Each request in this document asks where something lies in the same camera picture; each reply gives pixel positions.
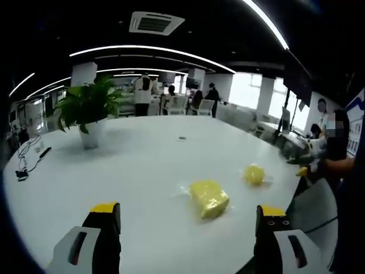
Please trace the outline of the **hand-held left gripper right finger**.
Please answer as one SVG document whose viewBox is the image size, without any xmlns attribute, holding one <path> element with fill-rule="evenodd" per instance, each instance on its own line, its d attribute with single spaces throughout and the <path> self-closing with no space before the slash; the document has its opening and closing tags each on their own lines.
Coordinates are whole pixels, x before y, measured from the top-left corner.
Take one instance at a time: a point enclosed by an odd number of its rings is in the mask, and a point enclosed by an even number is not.
<svg viewBox="0 0 365 274">
<path fill-rule="evenodd" d="M 254 245 L 255 273 L 322 273 L 321 252 L 285 212 L 257 206 Z"/>
</svg>

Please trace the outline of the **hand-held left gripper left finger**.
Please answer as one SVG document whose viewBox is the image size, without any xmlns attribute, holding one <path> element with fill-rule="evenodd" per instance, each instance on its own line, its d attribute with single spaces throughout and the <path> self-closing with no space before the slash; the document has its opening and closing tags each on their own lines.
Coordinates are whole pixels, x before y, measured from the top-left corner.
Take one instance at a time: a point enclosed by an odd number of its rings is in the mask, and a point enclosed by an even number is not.
<svg viewBox="0 0 365 274">
<path fill-rule="evenodd" d="M 120 204 L 94 206 L 54 247 L 46 273 L 119 273 Z"/>
</svg>

